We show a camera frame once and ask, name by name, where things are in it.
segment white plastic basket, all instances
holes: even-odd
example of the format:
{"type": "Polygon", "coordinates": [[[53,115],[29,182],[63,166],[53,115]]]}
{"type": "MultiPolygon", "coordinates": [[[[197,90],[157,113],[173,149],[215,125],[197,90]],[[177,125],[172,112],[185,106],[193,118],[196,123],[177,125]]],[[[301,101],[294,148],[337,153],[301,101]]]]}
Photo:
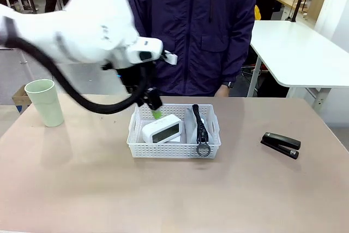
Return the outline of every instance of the white plastic basket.
{"type": "MultiPolygon", "coordinates": [[[[183,121],[186,109],[191,106],[192,104],[164,104],[160,110],[162,116],[174,114],[183,121]]],[[[201,104],[198,107],[200,113],[206,117],[208,131],[214,139],[214,143],[209,143],[211,153],[204,158],[213,159],[221,145],[218,120],[214,114],[213,105],[201,104]]],[[[155,118],[147,105],[136,107],[135,112],[132,114],[127,144],[134,158],[202,158],[196,152],[196,144],[144,143],[142,128],[154,120],[155,118]]]]}

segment key ring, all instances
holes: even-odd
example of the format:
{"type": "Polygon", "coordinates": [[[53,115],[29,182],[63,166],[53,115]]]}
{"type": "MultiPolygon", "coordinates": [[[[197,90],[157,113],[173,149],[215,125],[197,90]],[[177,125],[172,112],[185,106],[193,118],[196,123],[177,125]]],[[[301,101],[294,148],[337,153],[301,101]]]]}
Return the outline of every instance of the key ring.
{"type": "Polygon", "coordinates": [[[206,139],[204,138],[204,144],[201,143],[201,141],[199,142],[199,144],[196,147],[196,152],[200,157],[207,157],[210,153],[211,153],[211,147],[207,144],[206,139]],[[204,150],[208,150],[206,154],[201,154],[199,149],[204,149],[204,150]]]}

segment cup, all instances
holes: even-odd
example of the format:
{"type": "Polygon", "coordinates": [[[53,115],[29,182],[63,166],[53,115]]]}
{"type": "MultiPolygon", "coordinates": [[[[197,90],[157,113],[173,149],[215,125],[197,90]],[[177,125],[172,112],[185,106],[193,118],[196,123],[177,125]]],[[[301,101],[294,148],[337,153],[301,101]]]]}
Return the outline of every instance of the cup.
{"type": "Polygon", "coordinates": [[[55,83],[52,80],[35,80],[26,84],[24,90],[47,127],[56,127],[63,123],[61,105],[59,104],[55,83]]]}

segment wristwatch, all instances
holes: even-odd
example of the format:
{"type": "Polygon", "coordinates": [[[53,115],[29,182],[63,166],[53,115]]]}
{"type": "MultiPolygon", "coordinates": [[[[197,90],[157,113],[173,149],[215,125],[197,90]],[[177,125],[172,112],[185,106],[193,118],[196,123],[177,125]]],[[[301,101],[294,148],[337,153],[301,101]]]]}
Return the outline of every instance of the wristwatch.
{"type": "Polygon", "coordinates": [[[227,86],[228,88],[233,88],[234,84],[235,82],[231,82],[231,81],[224,81],[222,83],[222,85],[227,86]]]}

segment hand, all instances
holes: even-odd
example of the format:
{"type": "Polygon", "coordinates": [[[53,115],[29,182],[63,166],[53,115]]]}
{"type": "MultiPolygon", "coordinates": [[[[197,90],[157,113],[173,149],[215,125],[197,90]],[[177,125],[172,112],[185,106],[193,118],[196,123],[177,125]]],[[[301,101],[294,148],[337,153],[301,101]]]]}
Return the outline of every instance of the hand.
{"type": "Polygon", "coordinates": [[[226,85],[221,85],[214,96],[220,98],[227,98],[229,97],[229,91],[230,88],[228,88],[226,85]]]}

